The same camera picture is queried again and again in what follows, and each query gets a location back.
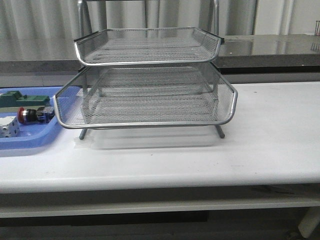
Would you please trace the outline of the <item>silver mesh tray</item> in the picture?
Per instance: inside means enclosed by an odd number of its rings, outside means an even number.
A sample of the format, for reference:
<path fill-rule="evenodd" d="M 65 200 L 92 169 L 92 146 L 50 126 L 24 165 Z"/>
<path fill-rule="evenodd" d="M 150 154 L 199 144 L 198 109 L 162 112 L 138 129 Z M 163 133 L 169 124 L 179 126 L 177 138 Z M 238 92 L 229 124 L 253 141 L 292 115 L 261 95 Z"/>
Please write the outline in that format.
<path fill-rule="evenodd" d="M 92 125 L 215 122 L 218 98 L 200 86 L 99 87 L 83 99 L 84 122 Z"/>
<path fill-rule="evenodd" d="M 210 62 L 224 39 L 196 27 L 105 29 L 74 41 L 85 66 Z"/>
<path fill-rule="evenodd" d="M 209 62 L 85 67 L 53 97 L 67 129 L 228 123 L 237 90 Z"/>

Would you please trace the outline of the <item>red emergency stop button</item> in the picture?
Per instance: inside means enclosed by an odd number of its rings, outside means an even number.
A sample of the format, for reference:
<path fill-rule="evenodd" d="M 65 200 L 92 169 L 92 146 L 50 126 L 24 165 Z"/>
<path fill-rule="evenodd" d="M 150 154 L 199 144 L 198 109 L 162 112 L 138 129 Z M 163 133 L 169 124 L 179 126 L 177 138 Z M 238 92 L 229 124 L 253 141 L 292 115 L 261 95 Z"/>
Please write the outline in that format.
<path fill-rule="evenodd" d="M 17 120 L 24 125 L 48 124 L 54 116 L 53 106 L 41 106 L 38 109 L 20 107 L 17 111 Z"/>

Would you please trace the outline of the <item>blue plastic tray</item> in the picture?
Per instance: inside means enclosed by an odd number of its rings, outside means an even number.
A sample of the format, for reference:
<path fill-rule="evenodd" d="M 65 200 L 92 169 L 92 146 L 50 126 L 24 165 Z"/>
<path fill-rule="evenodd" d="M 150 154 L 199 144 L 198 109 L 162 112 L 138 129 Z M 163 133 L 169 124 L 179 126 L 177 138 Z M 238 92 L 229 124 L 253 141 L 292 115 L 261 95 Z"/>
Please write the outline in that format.
<path fill-rule="evenodd" d="M 61 89 L 61 86 L 37 86 L 37 87 L 11 87 L 2 88 L 2 94 L 8 91 L 19 91 L 23 95 L 45 95 L 50 97 L 53 104 L 53 96 Z M 20 124 L 20 132 L 16 137 L 3 137 L 0 139 L 1 150 L 31 149 L 52 143 L 63 129 L 54 117 L 48 124 Z"/>

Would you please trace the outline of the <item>dark grey back counter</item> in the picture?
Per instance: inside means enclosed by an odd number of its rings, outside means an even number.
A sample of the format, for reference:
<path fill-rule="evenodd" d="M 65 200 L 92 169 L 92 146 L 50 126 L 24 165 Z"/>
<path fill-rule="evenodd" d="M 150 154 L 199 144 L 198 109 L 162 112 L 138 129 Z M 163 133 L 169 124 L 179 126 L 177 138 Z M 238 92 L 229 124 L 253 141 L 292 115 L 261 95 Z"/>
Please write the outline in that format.
<path fill-rule="evenodd" d="M 213 62 L 223 74 L 318 73 L 320 39 L 307 34 L 229 35 Z M 0 72 L 76 72 L 70 38 L 1 39 Z"/>

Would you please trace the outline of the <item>green terminal block component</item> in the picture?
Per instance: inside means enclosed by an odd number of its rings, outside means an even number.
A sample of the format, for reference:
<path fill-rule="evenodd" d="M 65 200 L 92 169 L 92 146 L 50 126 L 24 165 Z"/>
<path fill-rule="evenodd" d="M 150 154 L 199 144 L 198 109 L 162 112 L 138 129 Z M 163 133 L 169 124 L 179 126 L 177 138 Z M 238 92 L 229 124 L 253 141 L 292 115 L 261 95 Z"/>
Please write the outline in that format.
<path fill-rule="evenodd" d="M 25 107 L 25 106 L 45 106 L 50 103 L 47 95 L 27 95 L 20 91 L 11 90 L 0 95 L 0 107 Z"/>

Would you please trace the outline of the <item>white grey electrical block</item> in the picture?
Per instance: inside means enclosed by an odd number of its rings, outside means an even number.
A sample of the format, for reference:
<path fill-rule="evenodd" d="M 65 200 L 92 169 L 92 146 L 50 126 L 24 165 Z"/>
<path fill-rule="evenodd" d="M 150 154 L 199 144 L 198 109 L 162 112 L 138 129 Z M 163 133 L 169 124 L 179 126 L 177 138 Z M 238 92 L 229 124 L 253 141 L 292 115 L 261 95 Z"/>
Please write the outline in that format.
<path fill-rule="evenodd" d="M 0 137 L 17 137 L 20 133 L 20 126 L 16 116 L 5 116 L 0 118 Z"/>

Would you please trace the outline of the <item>white table leg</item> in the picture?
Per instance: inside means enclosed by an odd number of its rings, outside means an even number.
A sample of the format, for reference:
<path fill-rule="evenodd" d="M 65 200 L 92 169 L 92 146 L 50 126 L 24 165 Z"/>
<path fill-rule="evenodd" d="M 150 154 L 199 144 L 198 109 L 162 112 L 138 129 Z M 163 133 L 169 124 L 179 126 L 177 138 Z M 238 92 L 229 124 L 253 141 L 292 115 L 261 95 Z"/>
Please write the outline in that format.
<path fill-rule="evenodd" d="M 310 207 L 298 225 L 301 236 L 309 238 L 316 227 L 320 224 L 320 207 Z"/>

